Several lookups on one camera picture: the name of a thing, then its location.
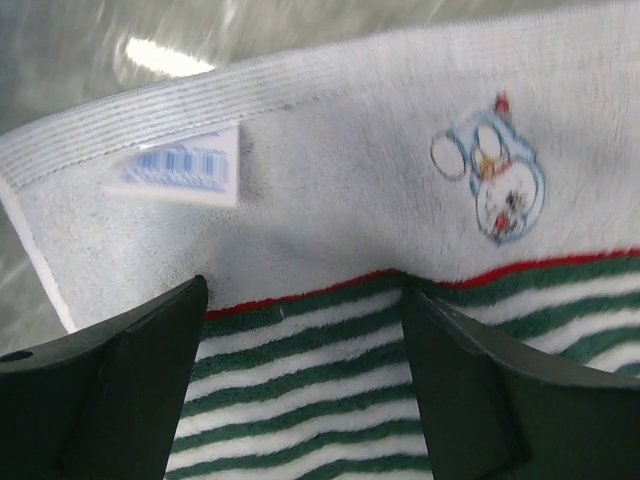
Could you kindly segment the green white striped towel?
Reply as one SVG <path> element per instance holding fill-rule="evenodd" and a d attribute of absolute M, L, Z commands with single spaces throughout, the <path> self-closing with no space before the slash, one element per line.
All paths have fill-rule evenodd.
<path fill-rule="evenodd" d="M 161 479 L 437 479 L 406 289 L 639 383 L 639 5 L 108 97 L 5 134 L 1 200 L 65 336 L 205 279 Z"/>

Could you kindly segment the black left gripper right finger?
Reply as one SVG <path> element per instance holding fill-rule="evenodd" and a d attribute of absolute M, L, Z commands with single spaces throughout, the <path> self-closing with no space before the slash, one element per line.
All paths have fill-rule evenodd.
<path fill-rule="evenodd" d="M 400 302 L 437 479 L 635 479 L 639 383 L 542 353 L 417 289 Z"/>

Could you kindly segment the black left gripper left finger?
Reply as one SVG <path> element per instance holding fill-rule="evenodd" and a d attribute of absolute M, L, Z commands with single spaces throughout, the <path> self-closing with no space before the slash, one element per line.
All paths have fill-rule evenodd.
<path fill-rule="evenodd" d="M 161 479 L 208 302 L 201 276 L 1 358 L 4 479 Z"/>

